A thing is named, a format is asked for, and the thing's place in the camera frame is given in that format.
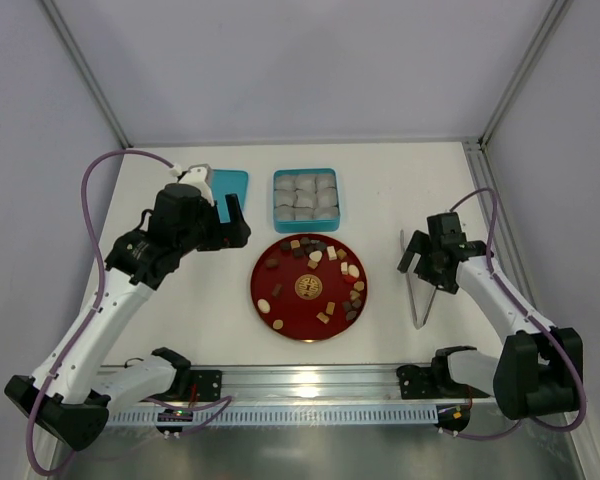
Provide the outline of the brown two-tone chocolate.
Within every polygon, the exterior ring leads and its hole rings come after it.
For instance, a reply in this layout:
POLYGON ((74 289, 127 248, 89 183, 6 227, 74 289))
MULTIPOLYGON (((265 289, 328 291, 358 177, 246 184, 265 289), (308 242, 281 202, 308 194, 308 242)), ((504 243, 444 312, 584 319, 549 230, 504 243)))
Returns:
POLYGON ((282 289, 283 289, 283 286, 281 284, 276 284, 271 292, 271 295, 274 298, 279 297, 282 292, 282 289))

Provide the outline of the metal tongs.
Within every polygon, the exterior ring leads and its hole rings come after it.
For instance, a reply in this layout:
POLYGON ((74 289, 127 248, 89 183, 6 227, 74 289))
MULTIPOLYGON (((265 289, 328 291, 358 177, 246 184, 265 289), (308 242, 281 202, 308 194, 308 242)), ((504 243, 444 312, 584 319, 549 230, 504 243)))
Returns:
MULTIPOLYGON (((411 237, 407 238, 404 230, 400 231, 399 242, 402 253, 403 248, 408 244, 410 239, 411 237)), ((437 293, 436 287, 428 281, 421 279, 417 272, 417 267, 421 259, 422 256, 415 255, 409 271, 401 273, 405 276, 410 315, 416 330, 420 330, 426 325, 437 293)))

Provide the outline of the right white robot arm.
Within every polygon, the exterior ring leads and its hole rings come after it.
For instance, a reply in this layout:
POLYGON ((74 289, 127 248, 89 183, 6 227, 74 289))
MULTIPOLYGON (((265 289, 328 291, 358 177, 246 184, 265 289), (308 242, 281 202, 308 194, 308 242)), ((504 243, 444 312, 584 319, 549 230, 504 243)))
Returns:
POLYGON ((437 389, 469 388, 496 400, 511 420, 584 414, 583 342, 540 314, 506 278, 488 242, 468 240, 455 212, 430 216, 426 231, 400 238, 398 271, 431 286, 430 297, 466 293, 497 333, 498 356, 471 346, 445 347, 431 360, 437 389))

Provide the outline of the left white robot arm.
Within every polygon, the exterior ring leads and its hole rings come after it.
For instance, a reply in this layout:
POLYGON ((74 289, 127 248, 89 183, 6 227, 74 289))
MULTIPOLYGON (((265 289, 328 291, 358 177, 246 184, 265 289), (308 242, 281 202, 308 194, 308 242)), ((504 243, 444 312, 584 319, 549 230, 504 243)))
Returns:
POLYGON ((99 262, 98 288, 47 360, 15 375, 6 396, 28 418, 74 451, 89 447, 109 418, 150 397, 181 399, 193 383, 191 363, 166 348, 99 382, 97 372, 135 313, 193 251, 243 248, 251 230, 237 194, 225 197, 229 220, 199 188, 171 183, 140 223, 99 262))

